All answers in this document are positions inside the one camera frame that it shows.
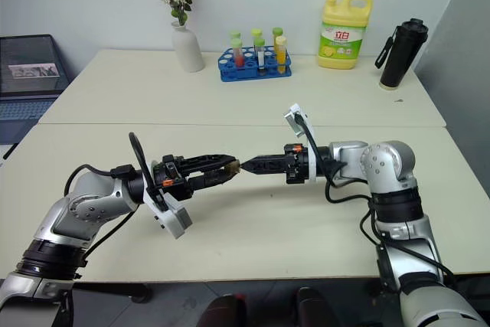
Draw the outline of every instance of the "black thermos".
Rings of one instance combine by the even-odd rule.
[[[380,85],[388,90],[394,90],[400,84],[403,76],[419,52],[422,44],[427,40],[427,26],[421,19],[411,18],[401,26],[397,26],[394,35],[389,37],[374,65],[379,69],[390,52],[388,62],[381,76]]]

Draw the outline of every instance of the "dish soap bottle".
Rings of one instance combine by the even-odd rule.
[[[351,69],[358,61],[362,36],[369,22],[373,0],[364,0],[363,8],[353,0],[327,0],[323,8],[322,33],[318,48],[318,65]]]

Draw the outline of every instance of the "test tube rack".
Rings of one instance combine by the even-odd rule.
[[[244,63],[242,67],[237,67],[233,59],[233,49],[227,49],[217,60],[220,69],[221,80],[223,82],[237,82],[240,80],[264,80],[266,78],[282,78],[291,76],[291,59],[286,51],[286,64],[277,64],[274,46],[265,46],[265,66],[266,73],[259,74],[259,64],[255,57],[252,47],[242,47]],[[286,71],[281,74],[277,70],[279,66],[284,66]]]

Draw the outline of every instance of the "red liquid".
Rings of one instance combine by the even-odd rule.
[[[245,58],[243,55],[237,55],[234,59],[237,67],[242,67],[245,64]]]

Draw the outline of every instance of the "green cap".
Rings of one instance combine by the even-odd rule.
[[[255,38],[255,39],[253,40],[253,44],[254,44],[255,46],[263,46],[263,45],[265,45],[265,44],[266,44],[266,41],[265,41],[263,38]]]
[[[232,38],[231,39],[231,47],[242,47],[242,41],[239,38]]]
[[[274,27],[273,28],[273,35],[274,36],[280,36],[283,34],[283,29],[281,27]]]
[[[262,36],[262,30],[260,28],[252,28],[252,36],[253,38],[259,38]]]
[[[230,31],[230,38],[241,38],[242,34],[239,31]]]

